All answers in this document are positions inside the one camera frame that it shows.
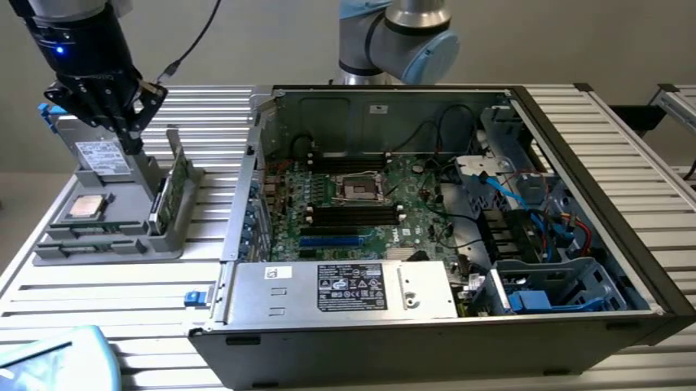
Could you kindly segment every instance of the blue plastic object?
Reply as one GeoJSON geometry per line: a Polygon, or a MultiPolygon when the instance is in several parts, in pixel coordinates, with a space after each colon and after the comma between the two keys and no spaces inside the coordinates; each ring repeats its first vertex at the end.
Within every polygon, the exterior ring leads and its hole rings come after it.
{"type": "Polygon", "coordinates": [[[459,54],[460,38],[452,30],[444,31],[413,57],[401,81],[407,84],[436,84],[452,68],[459,54]]]}
{"type": "Polygon", "coordinates": [[[603,297],[596,297],[580,305],[552,305],[544,291],[516,291],[512,295],[508,295],[508,300],[516,314],[595,312],[602,310],[606,302],[603,297]]]}
{"type": "Polygon", "coordinates": [[[119,362],[99,327],[77,327],[0,354],[0,389],[119,391],[119,362]]]}
{"type": "Polygon", "coordinates": [[[301,247],[360,247],[365,240],[359,236],[301,238],[301,247]]]}
{"type": "Polygon", "coordinates": [[[206,292],[192,291],[185,296],[185,307],[205,307],[206,304],[206,292]]]}
{"type": "Polygon", "coordinates": [[[67,111],[61,106],[51,106],[47,103],[39,104],[38,109],[42,113],[42,118],[45,119],[46,124],[49,125],[49,129],[51,129],[51,132],[58,134],[57,124],[51,120],[51,116],[65,116],[67,115],[67,111]]]}
{"type": "Polygon", "coordinates": [[[348,19],[356,16],[367,15],[389,7],[391,4],[391,0],[343,0],[339,6],[339,17],[341,19],[348,19]]]}
{"type": "Polygon", "coordinates": [[[508,296],[512,310],[518,314],[539,314],[552,312],[552,303],[544,291],[516,291],[508,296]]]}

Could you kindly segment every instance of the motherboard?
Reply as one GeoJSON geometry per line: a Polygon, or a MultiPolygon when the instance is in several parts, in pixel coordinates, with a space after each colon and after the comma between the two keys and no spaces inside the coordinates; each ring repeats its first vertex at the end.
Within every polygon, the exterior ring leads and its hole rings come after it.
{"type": "Polygon", "coordinates": [[[265,193],[273,220],[272,261],[351,259],[457,261],[429,156],[335,169],[321,161],[276,164],[265,193]]]}

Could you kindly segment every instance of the red wire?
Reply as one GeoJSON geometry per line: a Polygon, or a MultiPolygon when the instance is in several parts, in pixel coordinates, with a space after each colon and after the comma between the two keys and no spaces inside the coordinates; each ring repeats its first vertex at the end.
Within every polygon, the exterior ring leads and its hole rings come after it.
{"type": "Polygon", "coordinates": [[[542,176],[542,180],[544,181],[544,184],[547,185],[547,178],[544,177],[544,175],[539,171],[536,171],[534,169],[522,169],[522,170],[516,171],[511,175],[511,177],[502,183],[502,185],[506,185],[508,182],[511,182],[511,180],[514,178],[516,178],[520,174],[539,174],[542,176]]]}
{"type": "MultiPolygon", "coordinates": [[[[562,218],[566,220],[571,220],[571,216],[562,216],[562,218]]],[[[580,255],[586,256],[588,255],[590,245],[592,244],[592,231],[590,230],[590,227],[586,225],[586,223],[578,219],[576,224],[586,232],[586,244],[583,245],[583,250],[580,252],[580,255]]]]}
{"type": "Polygon", "coordinates": [[[278,165],[277,171],[278,171],[278,172],[284,171],[284,169],[290,165],[290,163],[293,163],[293,160],[292,160],[292,159],[288,159],[286,161],[284,161],[284,162],[278,165]]]}

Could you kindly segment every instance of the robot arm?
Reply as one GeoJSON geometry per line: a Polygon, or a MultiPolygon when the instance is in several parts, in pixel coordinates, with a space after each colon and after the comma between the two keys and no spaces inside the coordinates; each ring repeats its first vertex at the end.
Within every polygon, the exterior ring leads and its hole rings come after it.
{"type": "Polygon", "coordinates": [[[143,80],[118,16],[123,0],[10,0],[51,68],[57,82],[45,92],[86,124],[113,131],[126,154],[143,149],[139,133],[168,97],[168,89],[143,80]],[[143,109],[137,112],[135,102],[143,109]]]}
{"type": "Polygon", "coordinates": [[[343,0],[337,84],[436,84],[460,53],[445,0],[343,0]]]}

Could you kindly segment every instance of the metal slat surface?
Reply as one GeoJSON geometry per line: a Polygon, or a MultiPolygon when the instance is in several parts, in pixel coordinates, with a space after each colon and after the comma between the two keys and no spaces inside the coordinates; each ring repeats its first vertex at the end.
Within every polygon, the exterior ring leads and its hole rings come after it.
{"type": "MultiPolygon", "coordinates": [[[[696,296],[696,248],[690,248],[686,233],[696,231],[696,215],[689,204],[674,197],[678,193],[673,186],[655,174],[640,153],[622,141],[616,125],[600,111],[590,110],[596,106],[584,93],[574,86],[534,86],[530,90],[552,113],[559,131],[574,141],[571,147],[598,175],[600,186],[616,200],[631,226],[644,235],[644,240],[658,246],[654,255],[670,276],[681,289],[696,296]],[[670,243],[677,247],[666,248],[662,246],[664,235],[675,233],[670,243]]],[[[158,121],[145,132],[146,150],[158,156],[161,166],[168,167],[172,157],[165,131],[174,113],[189,116],[180,122],[185,147],[188,151],[200,152],[192,157],[196,165],[208,170],[192,217],[185,261],[38,268],[26,257],[17,273],[3,276],[10,279],[10,288],[0,300],[5,315],[0,317],[0,352],[58,335],[71,326],[98,324],[121,361],[126,389],[225,390],[185,338],[182,323],[204,320],[208,311],[188,310],[182,297],[218,278],[222,238],[240,170],[236,155],[225,152],[238,150],[249,131],[249,113],[230,108],[248,108],[250,93],[250,87],[174,87],[165,108],[178,110],[158,115],[158,121]],[[202,110],[205,107],[228,109],[202,110]],[[222,116],[237,119],[225,121],[220,119],[222,116]]],[[[685,391],[695,386],[696,327],[691,327],[658,346],[626,349],[582,376],[345,389],[685,391]]]]}
{"type": "Polygon", "coordinates": [[[696,86],[677,86],[677,88],[682,91],[682,96],[687,99],[687,101],[696,108],[696,86]]]}

